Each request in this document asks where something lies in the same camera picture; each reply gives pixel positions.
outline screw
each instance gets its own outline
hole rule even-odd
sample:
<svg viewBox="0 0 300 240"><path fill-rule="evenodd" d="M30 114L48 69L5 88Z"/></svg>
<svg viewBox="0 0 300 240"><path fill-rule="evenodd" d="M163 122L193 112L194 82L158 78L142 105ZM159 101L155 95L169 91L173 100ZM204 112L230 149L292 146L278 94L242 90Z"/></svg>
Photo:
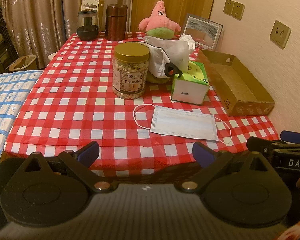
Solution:
<svg viewBox="0 0 300 240"><path fill-rule="evenodd" d="M186 190L194 190L198 187L198 184L194 181L186 181L181 185Z"/></svg>
<svg viewBox="0 0 300 240"><path fill-rule="evenodd" d="M94 184L94 187L96 189L105 190L111 187L109 182L106 181L99 181L96 184Z"/></svg>

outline thermos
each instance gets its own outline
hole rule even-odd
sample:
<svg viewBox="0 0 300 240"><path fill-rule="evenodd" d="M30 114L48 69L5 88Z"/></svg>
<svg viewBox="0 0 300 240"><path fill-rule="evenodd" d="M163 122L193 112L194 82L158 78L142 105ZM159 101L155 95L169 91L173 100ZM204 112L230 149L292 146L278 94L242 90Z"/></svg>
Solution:
<svg viewBox="0 0 300 240"><path fill-rule="evenodd" d="M128 6L124 4L109 4L106 11L106 39L122 41L126 35Z"/></svg>

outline outlet faceplate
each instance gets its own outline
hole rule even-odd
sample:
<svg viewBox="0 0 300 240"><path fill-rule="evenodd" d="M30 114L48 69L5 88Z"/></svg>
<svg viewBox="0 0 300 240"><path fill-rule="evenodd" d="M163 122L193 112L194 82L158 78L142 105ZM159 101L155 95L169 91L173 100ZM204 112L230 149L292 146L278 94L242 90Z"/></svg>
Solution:
<svg viewBox="0 0 300 240"><path fill-rule="evenodd" d="M228 15L231 15L232 10L233 10L233 6L234 6L234 1L226 0L226 4L225 4L225 8L223 9L223 12L228 14Z"/></svg>
<svg viewBox="0 0 300 240"><path fill-rule="evenodd" d="M232 10L232 16L234 18L237 18L238 20L242 19L243 11L244 11L245 5L242 3L235 2Z"/></svg>
<svg viewBox="0 0 300 240"><path fill-rule="evenodd" d="M290 37L291 29L279 21L274 22L273 29L270 34L270 40L274 41L281 48L285 48Z"/></svg>

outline face mask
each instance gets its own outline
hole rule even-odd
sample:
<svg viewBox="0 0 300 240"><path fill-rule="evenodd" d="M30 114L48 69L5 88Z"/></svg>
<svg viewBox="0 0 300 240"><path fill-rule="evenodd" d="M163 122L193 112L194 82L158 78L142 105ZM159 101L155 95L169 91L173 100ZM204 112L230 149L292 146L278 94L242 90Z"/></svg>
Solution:
<svg viewBox="0 0 300 240"><path fill-rule="evenodd" d="M229 144L232 140L230 127L224 121L211 114L200 114L163 106L154 106L151 128L141 126L135 118L135 111L139 106L136 106L133 109L133 119L139 127L148 129L150 132L181 136L191 139L220 141L224 144ZM214 120L215 118L223 122L229 128L229 142L223 142L218 138L216 122Z"/></svg>

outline trash can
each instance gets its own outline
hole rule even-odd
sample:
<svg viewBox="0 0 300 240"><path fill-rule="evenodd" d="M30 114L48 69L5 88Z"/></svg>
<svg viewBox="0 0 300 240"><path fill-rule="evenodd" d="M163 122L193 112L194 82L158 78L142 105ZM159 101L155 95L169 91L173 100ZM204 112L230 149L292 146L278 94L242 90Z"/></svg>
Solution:
<svg viewBox="0 0 300 240"><path fill-rule="evenodd" d="M9 71L15 72L20 70L38 70L37 63L35 62L36 59L36 55L20 57L11 63L9 66Z"/></svg>

